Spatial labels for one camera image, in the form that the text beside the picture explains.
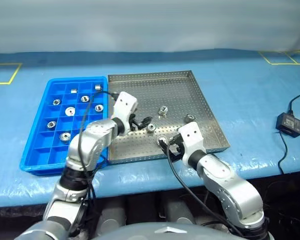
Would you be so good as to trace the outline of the grey rounded shape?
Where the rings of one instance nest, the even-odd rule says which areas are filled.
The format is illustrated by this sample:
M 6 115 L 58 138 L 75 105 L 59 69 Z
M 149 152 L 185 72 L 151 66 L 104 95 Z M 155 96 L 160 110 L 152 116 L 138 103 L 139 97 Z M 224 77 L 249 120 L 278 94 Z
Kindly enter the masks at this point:
M 96 235 L 101 236 L 126 225 L 125 199 L 110 198 L 104 205 L 96 227 Z
M 196 224 L 196 220 L 187 204 L 172 193 L 161 195 L 164 216 L 167 222 L 180 224 Z

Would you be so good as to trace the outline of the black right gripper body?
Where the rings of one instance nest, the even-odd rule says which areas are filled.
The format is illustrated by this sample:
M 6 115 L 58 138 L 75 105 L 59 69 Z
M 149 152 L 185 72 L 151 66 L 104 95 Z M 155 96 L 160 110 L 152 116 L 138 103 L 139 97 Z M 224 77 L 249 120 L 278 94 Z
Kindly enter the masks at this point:
M 184 140 L 180 133 L 172 137 L 172 140 L 169 142 L 171 146 L 176 145 L 176 151 L 179 153 L 179 160 L 183 158 L 183 155 L 185 153 L 184 148 Z

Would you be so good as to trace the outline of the black power adapter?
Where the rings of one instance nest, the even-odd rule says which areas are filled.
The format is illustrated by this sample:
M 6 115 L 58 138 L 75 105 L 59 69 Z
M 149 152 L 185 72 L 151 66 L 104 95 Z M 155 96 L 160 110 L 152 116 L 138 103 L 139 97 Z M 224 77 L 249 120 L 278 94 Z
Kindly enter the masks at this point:
M 300 120 L 288 113 L 277 116 L 275 128 L 293 138 L 300 136 Z

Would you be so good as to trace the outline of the grey robot torso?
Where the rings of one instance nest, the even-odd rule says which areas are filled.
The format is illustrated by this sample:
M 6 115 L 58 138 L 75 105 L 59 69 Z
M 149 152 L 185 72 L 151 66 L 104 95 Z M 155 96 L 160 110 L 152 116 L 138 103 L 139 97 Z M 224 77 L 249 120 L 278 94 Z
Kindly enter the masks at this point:
M 144 222 L 119 227 L 91 240 L 245 240 L 213 228 L 173 222 Z

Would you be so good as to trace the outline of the perforated steel tray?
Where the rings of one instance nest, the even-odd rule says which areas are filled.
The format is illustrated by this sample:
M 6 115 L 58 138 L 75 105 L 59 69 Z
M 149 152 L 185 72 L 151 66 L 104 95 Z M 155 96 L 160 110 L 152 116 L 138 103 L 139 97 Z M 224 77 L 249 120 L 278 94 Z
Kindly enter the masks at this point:
M 186 114 L 195 116 L 203 144 L 208 153 L 222 152 L 230 144 L 218 124 L 192 71 L 111 74 L 108 76 L 110 92 L 127 92 L 137 98 L 135 119 L 141 122 L 152 117 L 154 132 L 146 129 L 118 137 L 108 148 L 110 164 L 123 164 L 164 158 L 157 144 L 160 135 L 171 138 L 185 125 Z M 159 116 L 161 106 L 167 106 L 166 116 Z

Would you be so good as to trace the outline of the blue plastic compartment tray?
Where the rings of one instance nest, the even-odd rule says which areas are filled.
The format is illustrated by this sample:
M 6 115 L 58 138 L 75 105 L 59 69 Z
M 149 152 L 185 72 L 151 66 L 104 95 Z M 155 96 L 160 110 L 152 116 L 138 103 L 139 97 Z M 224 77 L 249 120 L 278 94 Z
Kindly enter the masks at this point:
M 95 91 L 101 85 L 102 91 Z M 88 123 L 108 117 L 108 81 L 104 76 L 65 77 L 48 81 L 38 107 L 32 128 L 25 145 L 19 167 L 22 171 L 36 176 L 60 175 L 65 167 L 70 141 L 80 128 Z M 89 96 L 89 102 L 81 102 L 82 96 Z M 53 105 L 60 99 L 59 105 Z M 103 105 L 102 112 L 95 111 L 95 105 Z M 74 116 L 66 116 L 67 107 L 75 108 Z M 47 128 L 50 121 L 56 126 Z M 69 141 L 61 141 L 63 132 L 71 134 Z

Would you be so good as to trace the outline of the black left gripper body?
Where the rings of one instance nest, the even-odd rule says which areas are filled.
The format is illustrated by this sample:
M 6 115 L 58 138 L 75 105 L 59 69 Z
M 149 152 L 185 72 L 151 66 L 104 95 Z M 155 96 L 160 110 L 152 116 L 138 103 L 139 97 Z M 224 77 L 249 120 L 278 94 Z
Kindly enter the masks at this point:
M 130 127 L 130 130 L 132 132 L 134 131 L 137 131 L 140 129 L 140 124 L 138 123 L 138 121 L 136 120 L 136 114 L 135 113 L 132 113 L 130 116 L 129 116 L 129 127 Z

